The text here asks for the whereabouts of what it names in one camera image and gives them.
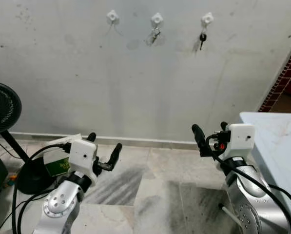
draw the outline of white wall hook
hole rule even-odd
[[[161,16],[160,13],[157,12],[151,18],[152,27],[153,28],[162,27],[163,21],[164,21],[163,17]]]
[[[109,13],[107,13],[106,17],[108,24],[119,24],[119,16],[117,15],[115,10],[111,10]]]
[[[211,12],[204,15],[201,19],[203,27],[207,27],[209,24],[211,24],[214,21],[213,15]]]

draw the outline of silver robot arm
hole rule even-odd
[[[254,146],[254,126],[250,124],[222,123],[223,131],[212,135],[217,143],[212,152],[221,160],[235,167],[263,184],[270,190],[261,173],[247,165],[247,157]],[[211,156],[202,130],[193,125],[195,140],[201,156]],[[244,234],[287,234],[289,224],[282,210],[258,186],[235,173],[229,167],[217,162],[218,170],[226,176],[227,193]]]
[[[89,140],[94,141],[95,134],[90,136]],[[41,218],[33,234],[70,234],[85,192],[95,186],[102,169],[111,171],[115,167],[121,144],[115,147],[107,163],[101,163],[97,157],[97,146],[90,141],[69,143],[70,175],[44,200]]]

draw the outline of black fan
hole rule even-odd
[[[43,158],[31,161],[7,131],[18,120],[21,107],[19,96],[10,87],[0,83],[0,134],[25,162],[18,175],[18,189],[25,194],[35,194],[49,187],[54,179],[49,176]]]

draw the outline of fan grille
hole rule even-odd
[[[12,127],[21,113],[19,96],[8,86],[0,83],[0,132]]]

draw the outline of black cable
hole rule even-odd
[[[41,197],[38,197],[38,198],[35,198],[35,199],[33,199],[33,201],[37,201],[37,200],[39,200],[39,199],[42,199],[42,198],[44,198],[44,197],[46,197],[46,196],[48,196],[48,195],[44,195],[44,196],[41,196]],[[24,202],[26,202],[26,200],[25,201],[22,201],[20,204],[18,204],[15,208],[17,209],[21,204],[23,204]],[[7,216],[7,218],[5,218],[5,220],[2,222],[2,224],[0,225],[0,229],[3,227],[3,225],[5,224],[5,222],[8,220],[8,218],[10,217],[12,215],[12,212]]]
[[[8,151],[1,143],[0,143],[0,146],[6,151],[8,152],[9,155],[11,155],[12,157],[14,158],[17,158],[17,159],[21,159],[20,157],[15,157],[13,154],[10,153],[10,151]]]
[[[48,145],[46,147],[43,147],[40,150],[38,150],[37,152],[35,152],[29,158],[28,162],[30,162],[34,157],[39,155],[44,150],[47,150],[47,149],[53,148],[53,147],[62,148],[63,146],[64,146],[64,144],[54,144],[54,145]],[[17,200],[17,191],[18,191],[18,187],[17,187],[17,180],[16,180],[15,183],[14,183],[14,190],[13,190],[13,197],[12,197],[12,233],[13,234],[17,234],[16,213],[15,213],[15,209],[16,209],[16,205],[15,204],[16,204],[16,200]]]
[[[209,145],[209,140],[211,138],[215,138],[216,135],[210,135],[209,137],[206,138],[206,147],[208,148],[209,152],[211,152],[213,158],[215,160],[217,160],[220,164],[223,164],[225,165],[226,167],[228,167],[229,169],[231,169],[232,171],[240,174],[241,176],[243,176],[244,178],[246,178],[247,180],[249,180],[250,182],[254,183],[255,185],[257,185],[262,191],[264,191],[267,195],[269,195],[273,201],[279,206],[279,208],[282,210],[282,212],[284,213],[287,221],[289,222],[290,224],[290,227],[291,227],[291,215],[290,213],[287,211],[286,207],[283,205],[283,203],[270,191],[268,190],[264,185],[260,184],[257,180],[255,180],[254,178],[252,178],[251,176],[247,175],[246,173],[240,171],[239,169],[231,166],[230,164],[224,162],[222,159],[220,159],[217,155],[215,155],[213,153],[213,151],[211,150],[210,148],[210,145]]]
[[[291,195],[289,192],[287,192],[285,189],[282,189],[280,187],[277,187],[275,185],[272,185],[272,184],[269,184],[269,187],[272,188],[272,189],[276,189],[278,191],[281,191],[282,193],[284,193],[290,200],[291,200]]]
[[[22,206],[20,212],[19,212],[19,217],[18,217],[18,234],[21,234],[21,222],[22,222],[22,217],[24,210],[26,206],[28,205],[29,202],[31,202],[36,196],[39,196],[41,194],[48,194],[49,192],[53,191],[53,189],[45,190],[40,193],[37,193],[35,195],[32,195],[27,201],[25,201],[24,205]]]

